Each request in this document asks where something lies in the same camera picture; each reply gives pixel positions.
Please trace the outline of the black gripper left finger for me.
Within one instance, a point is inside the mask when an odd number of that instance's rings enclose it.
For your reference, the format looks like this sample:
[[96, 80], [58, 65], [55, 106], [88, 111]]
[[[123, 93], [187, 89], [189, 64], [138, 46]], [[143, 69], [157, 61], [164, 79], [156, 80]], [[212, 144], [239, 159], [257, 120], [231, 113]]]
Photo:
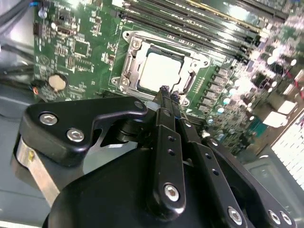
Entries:
[[178, 93], [166, 86], [148, 104], [133, 96], [34, 104], [21, 119], [16, 158], [53, 205], [64, 187], [84, 175], [91, 151], [137, 142], [152, 151], [149, 207], [181, 213], [186, 199], [179, 117]]

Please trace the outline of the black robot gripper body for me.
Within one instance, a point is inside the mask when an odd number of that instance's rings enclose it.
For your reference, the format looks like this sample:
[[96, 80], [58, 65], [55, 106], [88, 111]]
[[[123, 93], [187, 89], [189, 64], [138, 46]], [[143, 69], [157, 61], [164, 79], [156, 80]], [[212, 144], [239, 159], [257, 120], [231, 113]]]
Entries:
[[152, 152], [135, 149], [68, 184], [45, 220], [46, 228], [220, 228], [222, 221], [199, 172], [184, 166], [186, 208], [173, 221], [148, 209]]

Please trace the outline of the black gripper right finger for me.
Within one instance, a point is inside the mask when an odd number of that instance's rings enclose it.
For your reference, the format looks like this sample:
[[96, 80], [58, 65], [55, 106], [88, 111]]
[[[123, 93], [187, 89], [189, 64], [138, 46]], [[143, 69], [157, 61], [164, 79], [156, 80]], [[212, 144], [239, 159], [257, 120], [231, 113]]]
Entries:
[[295, 220], [271, 193], [215, 138], [198, 136], [181, 118], [180, 96], [171, 95], [186, 157], [202, 176], [217, 228], [295, 228]]

